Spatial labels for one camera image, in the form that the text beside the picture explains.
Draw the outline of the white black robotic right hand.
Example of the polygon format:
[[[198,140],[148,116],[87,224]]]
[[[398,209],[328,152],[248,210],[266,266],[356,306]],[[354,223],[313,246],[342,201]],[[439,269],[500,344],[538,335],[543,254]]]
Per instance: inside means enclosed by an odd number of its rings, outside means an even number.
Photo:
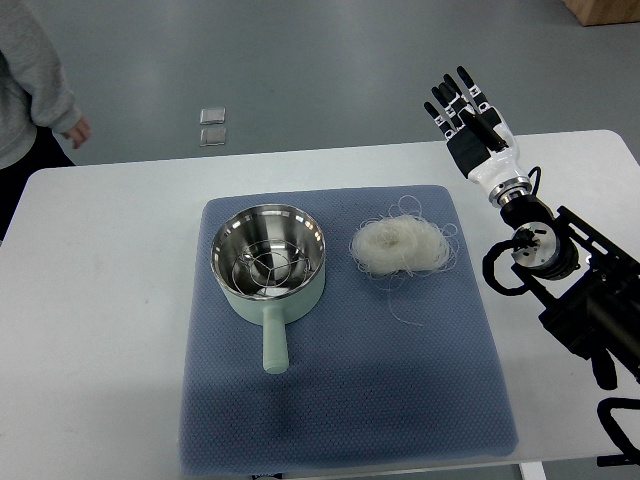
[[[499,110],[462,66],[431,89],[434,100],[424,109],[440,130],[458,170],[480,186],[488,201],[500,208],[534,186],[520,167],[520,150]]]

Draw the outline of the bystander bare hand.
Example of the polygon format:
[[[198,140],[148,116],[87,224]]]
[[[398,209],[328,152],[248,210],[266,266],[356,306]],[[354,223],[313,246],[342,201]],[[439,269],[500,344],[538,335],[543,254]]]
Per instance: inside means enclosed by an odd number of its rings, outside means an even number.
[[[70,130],[62,133],[62,136],[71,143],[73,149],[79,149],[91,138],[91,135],[92,127],[85,116],[82,116]]]

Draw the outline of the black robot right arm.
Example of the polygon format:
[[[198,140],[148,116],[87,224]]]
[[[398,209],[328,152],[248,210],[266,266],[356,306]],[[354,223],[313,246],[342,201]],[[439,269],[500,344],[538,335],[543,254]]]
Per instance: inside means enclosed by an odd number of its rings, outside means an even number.
[[[565,207],[532,194],[500,205],[513,230],[482,260],[485,282],[504,296],[533,294],[542,326],[590,362],[597,385],[618,386],[616,367],[639,375],[639,263]]]

